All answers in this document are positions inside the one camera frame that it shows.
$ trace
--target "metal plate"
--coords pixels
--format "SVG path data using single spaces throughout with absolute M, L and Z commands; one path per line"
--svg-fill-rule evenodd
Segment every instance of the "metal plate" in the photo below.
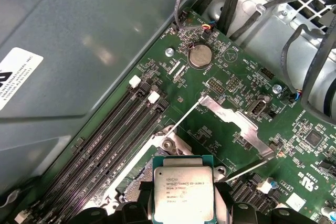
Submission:
M 209 19 L 218 19 L 221 7 L 225 0 L 213 0 L 203 14 Z M 264 4 L 269 0 L 239 0 L 237 10 L 228 35 L 231 35 L 256 10 L 257 4 Z M 255 56 L 261 63 L 269 68 L 276 76 L 281 77 L 280 53 L 286 41 L 300 24 L 306 24 L 310 29 L 326 30 L 326 26 L 318 21 L 331 7 L 324 6 L 325 0 L 299 1 L 295 5 L 280 5 L 269 10 L 258 22 L 236 42 L 248 53 Z M 307 69 L 317 51 L 320 40 L 302 34 L 290 47 L 288 52 L 288 71 L 293 85 L 301 89 Z M 335 79 L 336 68 L 335 50 L 330 54 L 318 77 L 310 102 L 323 111 L 325 94 Z M 336 117 L 336 99 L 333 102 L 333 113 Z
M 44 57 L 0 113 L 0 194 L 50 166 L 167 26 L 174 2 L 0 0 L 0 61 L 14 47 Z
M 154 171 L 156 221 L 203 223 L 214 216 L 210 167 L 158 167 Z

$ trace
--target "dimm slot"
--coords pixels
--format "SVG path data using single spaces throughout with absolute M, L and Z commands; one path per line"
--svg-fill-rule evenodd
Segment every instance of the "dimm slot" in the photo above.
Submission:
M 164 104 L 165 107 L 167 107 L 169 104 L 164 100 L 162 102 Z M 155 121 L 159 118 L 160 112 L 158 114 L 154 114 L 154 116 L 148 121 L 148 123 L 146 124 L 145 128 L 143 128 L 138 134 L 137 136 L 134 138 L 134 141 L 131 143 L 131 145 L 129 145 L 128 150 L 133 149 L 134 147 L 136 147 L 139 142 L 142 140 L 142 138 L 145 136 L 145 134 L 147 133 L 147 131 L 152 127 L 152 125 L 155 123 Z M 117 169 L 121 163 L 124 161 L 124 159 L 128 156 L 129 151 L 124 152 L 122 158 L 120 158 L 120 161 L 118 164 L 114 165 L 113 168 L 109 169 L 109 171 L 115 170 Z M 65 221 L 69 220 L 69 218 L 71 218 L 72 216 L 75 216 L 78 212 L 81 211 L 81 209 L 84 207 L 84 205 L 86 204 L 86 202 L 88 200 L 90 200 L 96 193 L 96 191 L 103 185 L 104 180 L 101 179 L 101 182 L 96 184 L 94 186 L 94 188 L 91 190 L 91 193 L 89 193 L 84 199 L 81 200 L 80 204 L 78 204 L 78 206 L 76 208 L 73 209 L 73 211 L 71 213 L 69 213 L 66 217 L 65 217 Z
M 82 151 L 85 151 L 86 149 L 88 149 L 90 147 L 91 142 L 94 139 L 96 139 L 98 136 L 100 136 L 102 134 L 102 132 L 104 131 L 104 129 L 106 127 L 108 127 L 114 121 L 114 119 L 116 118 L 116 115 L 120 112 L 121 108 L 124 107 L 130 101 L 132 96 L 133 96 L 133 94 L 130 91 L 128 91 L 127 93 L 125 93 L 123 95 L 123 97 L 119 100 L 119 102 L 116 104 L 116 106 L 110 111 L 110 113 L 103 120 L 103 122 L 100 123 L 100 125 L 96 128 L 96 130 L 92 133 L 92 135 L 87 140 L 84 141 L 83 147 L 81 148 Z M 56 177 L 52 180 L 52 183 L 48 186 L 49 190 L 47 190 L 47 194 L 41 200 L 49 197 L 49 195 L 51 193 L 50 189 L 55 187 L 55 185 L 58 184 L 61 181 L 61 179 L 63 178 L 63 176 L 67 172 L 67 170 L 71 169 L 74 166 L 74 164 L 79 159 L 81 152 L 77 151 L 71 157 L 70 161 L 66 164 L 66 166 L 62 169 L 62 171 L 56 175 Z
M 111 154 L 113 153 L 114 150 L 118 149 L 123 143 L 125 140 L 130 134 L 131 132 L 139 125 L 139 121 L 141 121 L 146 115 L 147 113 L 150 111 L 150 107 L 145 107 L 144 110 L 140 110 L 136 117 L 133 118 L 131 120 L 131 124 L 128 126 L 128 128 L 124 131 L 124 133 L 119 137 L 119 140 L 117 143 L 115 143 L 110 149 L 109 151 L 106 153 L 106 155 L 104 156 L 104 158 L 102 159 L 102 161 L 99 162 L 98 166 L 95 167 L 95 169 L 98 171 L 94 172 L 92 171 L 91 175 L 85 179 L 85 180 L 82 180 L 82 183 L 79 184 L 79 186 L 77 186 L 74 190 L 73 190 L 73 193 L 71 193 L 70 195 L 69 194 L 65 194 L 67 196 L 66 200 L 63 201 L 61 203 L 61 206 L 58 207 L 58 211 L 62 211 L 62 209 L 64 207 L 66 207 L 67 209 L 69 208 L 69 204 L 70 204 L 70 201 L 72 202 L 76 202 L 76 198 L 78 197 L 78 195 L 80 195 L 80 193 L 85 189 L 86 185 L 85 183 L 87 182 L 90 182 L 91 180 L 94 179 L 94 177 L 96 177 L 97 173 L 99 173 L 99 170 L 100 170 L 100 167 L 105 167 L 106 164 L 110 161 L 111 159 Z
M 99 161 L 98 156 L 102 154 L 103 150 L 106 148 L 106 145 L 109 145 L 109 142 L 112 141 L 112 139 L 116 137 L 117 133 L 122 129 L 122 127 L 124 127 L 124 124 L 129 119 L 129 117 L 132 117 L 132 114 L 134 116 L 134 109 L 139 107 L 141 103 L 142 103 L 141 100 L 137 100 L 134 104 L 131 105 L 129 109 L 127 109 L 127 113 L 118 121 L 117 126 L 113 128 L 113 130 L 107 135 L 105 140 L 102 141 L 101 144 L 98 146 L 99 149 L 92 152 L 91 158 L 85 161 L 82 168 L 76 171 L 76 173 L 72 176 L 72 179 L 62 189 L 63 190 L 62 195 L 61 196 L 58 195 L 56 202 L 51 201 L 53 205 L 57 205 L 59 202 L 63 202 L 63 200 L 65 200 L 65 198 L 69 195 L 69 193 L 75 190 L 74 188 L 76 188 L 78 183 L 81 185 L 86 180 L 85 177 L 92 172 L 90 169 L 88 169 L 88 165 L 90 163 L 93 163 L 91 169 L 94 169 L 95 163 Z
M 92 152 L 91 158 L 85 159 L 83 164 L 80 167 L 77 167 L 77 169 L 75 170 L 75 173 L 73 173 L 68 178 L 68 181 L 66 182 L 66 184 L 59 185 L 59 187 L 57 188 L 57 191 L 55 191 L 54 194 L 44 202 L 44 205 L 45 205 L 44 207 L 47 207 L 49 205 L 55 205 L 55 204 L 58 204 L 58 202 L 61 202 L 63 200 L 63 197 L 60 197 L 58 192 L 62 190 L 63 192 L 61 196 L 66 195 L 65 192 L 71 191 L 72 188 L 76 185 L 76 181 L 83 179 L 80 174 L 87 170 L 88 165 L 92 162 L 92 160 L 95 160 L 96 156 L 98 156 L 99 153 L 102 151 L 104 145 L 109 140 L 109 136 L 110 135 L 114 136 L 114 134 L 120 129 L 120 127 L 123 126 L 125 121 L 128 119 L 129 115 L 133 113 L 133 109 L 139 106 L 139 103 L 141 103 L 141 100 L 135 100 L 135 102 L 127 109 L 127 111 L 125 111 L 125 115 L 122 118 L 119 118 L 119 120 L 117 121 L 117 125 L 116 125 L 117 127 L 112 128 L 110 132 L 108 133 L 108 136 L 97 145 L 97 150 Z

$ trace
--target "integrated circuit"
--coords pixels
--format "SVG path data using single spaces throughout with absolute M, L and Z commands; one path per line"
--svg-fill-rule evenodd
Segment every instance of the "integrated circuit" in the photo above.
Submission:
M 317 133 L 316 131 L 312 130 L 308 136 L 306 137 L 306 141 L 311 144 L 313 147 L 318 146 L 318 144 L 320 143 L 320 141 L 322 140 L 322 136 Z

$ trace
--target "ram slot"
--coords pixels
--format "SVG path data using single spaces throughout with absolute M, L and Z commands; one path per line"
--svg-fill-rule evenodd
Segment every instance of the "ram slot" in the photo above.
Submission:
M 67 197 L 67 195 L 74 189 L 74 187 L 77 186 L 78 183 L 82 183 L 83 179 L 86 175 L 90 172 L 90 169 L 88 169 L 88 166 L 90 167 L 90 164 L 92 161 L 95 161 L 98 159 L 98 156 L 101 156 L 101 153 L 104 152 L 104 149 L 107 148 L 108 145 L 111 145 L 109 142 L 111 139 L 114 139 L 117 133 L 121 130 L 122 127 L 126 124 L 126 122 L 134 116 L 134 111 L 139 107 L 140 104 L 143 103 L 143 98 L 145 97 L 145 94 L 149 93 L 150 85 L 148 83 L 143 83 L 141 88 L 135 93 L 135 100 L 131 102 L 131 105 L 126 108 L 122 112 L 119 111 L 118 113 L 118 119 L 113 124 L 113 127 L 109 129 L 109 132 L 107 132 L 102 139 L 102 141 L 96 146 L 96 148 L 90 150 L 89 154 L 85 153 L 84 156 L 85 161 L 84 163 L 76 167 L 77 169 L 74 170 L 74 172 L 69 176 L 70 179 L 67 180 L 65 184 L 59 185 L 58 190 L 54 195 L 46 199 L 45 202 L 43 202 L 43 207 L 41 208 L 42 211 L 38 211 L 36 214 L 36 218 L 38 219 L 38 216 L 43 216 L 45 213 L 45 209 L 48 211 L 49 209 L 59 204 L 64 200 L 64 197 Z
M 151 108 L 145 106 L 145 103 L 146 102 L 141 104 L 141 108 L 139 110 L 136 110 L 136 112 L 133 111 L 133 115 L 125 118 L 126 121 L 129 122 L 126 129 L 123 129 L 123 133 L 121 134 L 121 136 L 118 137 L 118 140 L 114 141 L 114 143 L 110 145 L 107 151 L 105 150 L 103 158 L 99 159 L 99 161 L 95 163 L 93 170 L 90 171 L 90 176 L 85 179 L 81 179 L 80 183 L 77 184 L 75 188 L 64 193 L 65 197 L 63 197 L 62 201 L 60 201 L 60 205 L 58 207 L 59 210 L 62 210 L 63 207 L 71 208 L 71 205 L 76 202 L 76 198 L 80 196 L 81 193 L 86 189 L 87 184 L 91 181 L 97 183 L 97 176 L 99 176 L 99 174 L 103 173 L 106 170 L 106 166 L 108 166 L 110 163 L 113 164 L 115 162 L 114 160 L 119 155 L 118 153 L 120 152 L 120 148 L 124 144 L 123 139 L 127 138 L 128 135 L 131 134 L 131 132 L 137 127 L 139 122 L 150 111 Z
M 76 152 L 71 157 L 70 161 L 66 164 L 66 166 L 62 169 L 62 171 L 56 175 L 52 183 L 48 186 L 49 190 L 48 193 L 44 196 L 44 198 L 49 197 L 52 191 L 50 189 L 54 188 L 56 184 L 60 183 L 60 181 L 64 179 L 66 173 L 73 170 L 74 166 L 76 166 L 76 163 L 78 163 L 80 159 L 81 153 L 86 152 L 89 148 L 94 148 L 94 146 L 99 143 L 99 141 L 103 137 L 104 131 L 113 123 L 113 121 L 116 119 L 120 111 L 122 111 L 126 106 L 126 104 L 130 101 L 132 96 L 133 93 L 131 91 L 124 94 L 121 100 L 104 119 L 104 121 L 96 128 L 96 130 L 92 133 L 92 135 L 87 140 L 84 141 L 83 146 L 81 146 L 80 148 L 78 148 L 78 150 L 76 150 Z
M 151 114 L 150 119 L 146 121 L 144 127 L 141 127 L 139 133 L 137 133 L 136 136 L 132 138 L 132 141 L 128 143 L 127 146 L 123 149 L 123 151 L 118 154 L 118 158 L 115 159 L 113 164 L 110 164 L 107 171 L 105 171 L 103 176 L 99 178 L 99 181 L 94 184 L 94 186 L 89 190 L 89 192 L 86 193 L 86 195 L 82 197 L 77 204 L 74 204 L 74 207 L 70 207 L 70 211 L 65 215 L 64 220 L 68 220 L 69 218 L 76 215 L 84 207 L 84 205 L 95 195 L 95 193 L 103 186 L 106 179 L 121 167 L 121 165 L 125 162 L 131 150 L 141 143 L 143 137 L 146 135 L 149 129 L 158 120 L 160 115 L 168 106 L 169 104 L 162 99 L 160 103 L 156 107 L 154 107 L 153 113 Z

